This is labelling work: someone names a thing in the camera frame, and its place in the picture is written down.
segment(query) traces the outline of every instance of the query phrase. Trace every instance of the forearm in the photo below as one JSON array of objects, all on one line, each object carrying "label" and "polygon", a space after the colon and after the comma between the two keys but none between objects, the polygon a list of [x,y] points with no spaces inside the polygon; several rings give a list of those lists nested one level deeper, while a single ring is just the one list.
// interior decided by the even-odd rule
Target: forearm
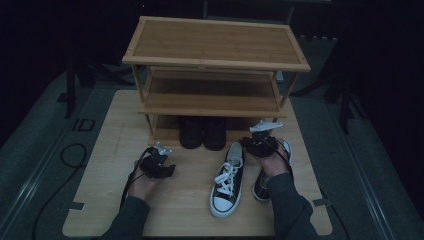
[{"label": "forearm", "polygon": [[136,197],[127,197],[112,225],[101,239],[141,239],[149,214],[147,203]]},{"label": "forearm", "polygon": [[300,196],[288,173],[272,177],[267,182],[274,211],[276,239],[318,239],[312,226],[311,204]]}]

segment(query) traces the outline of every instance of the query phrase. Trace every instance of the cable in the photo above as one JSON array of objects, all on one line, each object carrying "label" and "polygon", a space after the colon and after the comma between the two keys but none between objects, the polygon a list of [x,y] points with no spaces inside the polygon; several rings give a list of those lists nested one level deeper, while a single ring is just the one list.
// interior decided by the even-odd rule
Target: cable
[{"label": "cable", "polygon": [[130,185],[135,181],[135,180],[137,180],[137,178],[139,178],[139,177],[141,177],[141,176],[143,176],[143,175],[141,175],[141,176],[138,176],[136,179],[134,179],[133,180],[133,177],[134,177],[134,173],[135,173],[135,171],[136,171],[136,169],[140,166],[140,164],[141,164],[141,161],[143,161],[143,157],[144,157],[144,155],[146,155],[146,153],[147,153],[147,151],[148,151],[149,149],[147,148],[146,150],[144,150],[144,152],[141,154],[141,156],[140,156],[140,158],[139,158],[139,160],[138,160],[138,162],[137,162],[137,164],[135,165],[135,167],[134,167],[134,170],[130,173],[130,175],[128,176],[128,180],[127,180],[127,183],[125,184],[125,187],[124,187],[124,191],[122,191],[122,195],[121,195],[121,203],[119,204],[119,209],[121,209],[122,208],[122,205],[124,205],[124,202],[125,202],[125,198],[127,197],[127,193],[128,193],[128,189],[130,188]]},{"label": "cable", "polygon": [[[74,146],[79,146],[83,149],[84,151],[84,156],[81,159],[81,162],[78,165],[71,165],[69,163],[67,163],[63,157],[64,152]],[[49,205],[49,203],[53,200],[53,198],[56,196],[57,193],[59,193],[60,190],[62,190],[62,188],[75,176],[75,174],[81,169],[87,166],[87,164],[83,164],[85,162],[87,158],[87,148],[82,145],[81,143],[73,143],[70,144],[68,146],[66,146],[65,148],[62,149],[62,151],[60,152],[60,160],[62,161],[63,164],[65,164],[66,166],[70,167],[70,168],[74,168],[75,170],[72,172],[72,174],[68,177],[68,179],[66,179],[65,182],[62,183],[62,185],[60,185],[60,187],[49,197],[49,199],[44,203],[44,205],[41,207],[41,209],[38,211],[37,216],[35,217],[34,220],[34,224],[32,225],[32,239],[35,240],[36,239],[36,230],[37,230],[37,225],[38,225],[38,221],[41,217],[41,214],[44,212],[44,210],[46,209],[46,207]]]},{"label": "cable", "polygon": [[[327,195],[324,193],[324,191],[320,188],[322,196],[324,196],[325,199],[328,199]],[[334,214],[336,215],[337,219],[339,220],[340,224],[342,225],[343,231],[346,234],[346,239],[350,240],[349,232],[347,231],[346,225],[343,223],[342,218],[340,217],[339,213],[336,211],[334,206],[331,204],[329,207],[333,210]]]}]

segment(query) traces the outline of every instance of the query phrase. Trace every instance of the black canvas sneaker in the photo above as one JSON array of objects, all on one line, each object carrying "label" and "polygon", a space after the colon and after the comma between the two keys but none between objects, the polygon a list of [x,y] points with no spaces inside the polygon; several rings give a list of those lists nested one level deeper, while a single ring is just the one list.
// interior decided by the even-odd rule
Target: black canvas sneaker
[{"label": "black canvas sneaker", "polygon": [[179,116],[180,143],[187,149],[193,149],[202,145],[202,127],[200,118],[195,116]]},{"label": "black canvas sneaker", "polygon": [[[286,151],[287,153],[289,164],[291,164],[291,160],[292,160],[291,146],[286,140],[284,140],[283,147],[284,147],[284,151]],[[261,168],[261,172],[259,173],[259,176],[252,187],[253,197],[255,198],[256,201],[261,203],[266,203],[271,200],[271,196],[269,195],[268,189],[266,187],[266,182],[268,182],[268,180],[269,180],[269,177],[265,174],[264,169]]]},{"label": "black canvas sneaker", "polygon": [[211,151],[220,151],[227,143],[226,118],[205,117],[205,136],[203,145]]},{"label": "black canvas sneaker", "polygon": [[212,188],[209,207],[213,216],[226,218],[236,210],[241,196],[243,164],[243,148],[240,143],[234,142]]}]

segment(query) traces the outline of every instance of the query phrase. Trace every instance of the shoe rack shelf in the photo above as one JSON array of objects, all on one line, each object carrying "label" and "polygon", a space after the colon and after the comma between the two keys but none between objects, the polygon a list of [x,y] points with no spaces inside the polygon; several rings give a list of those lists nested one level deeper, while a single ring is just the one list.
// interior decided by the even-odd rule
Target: shoe rack shelf
[{"label": "shoe rack shelf", "polygon": [[[178,115],[227,117],[227,142],[261,118],[286,117],[300,72],[310,71],[287,25],[140,17],[123,63],[131,64],[149,144],[179,145]],[[137,65],[148,74],[144,87]],[[292,78],[280,95],[277,71]]]}]

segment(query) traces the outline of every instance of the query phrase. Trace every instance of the floor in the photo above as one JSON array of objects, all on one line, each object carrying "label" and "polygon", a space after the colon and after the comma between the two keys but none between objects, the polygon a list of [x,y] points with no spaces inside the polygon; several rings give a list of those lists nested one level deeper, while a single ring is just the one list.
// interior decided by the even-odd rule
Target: floor
[{"label": "floor", "polygon": [[[335,41],[300,38],[299,43],[312,71],[302,75],[295,91],[317,79]],[[281,90],[286,83],[279,84]],[[339,102],[323,100],[327,87],[291,97],[318,183],[331,202],[333,233],[321,239],[424,239],[424,224],[371,123],[351,108],[349,134],[343,133]],[[0,150],[0,239],[73,239],[63,236],[61,226],[84,169],[64,162],[88,161],[113,94],[124,88],[134,87],[97,76],[94,89],[77,88],[70,119],[64,119],[66,106],[56,102],[66,90],[65,75],[46,89]],[[83,119],[94,123],[91,131],[75,128]],[[85,148],[68,148],[74,143]]]}]

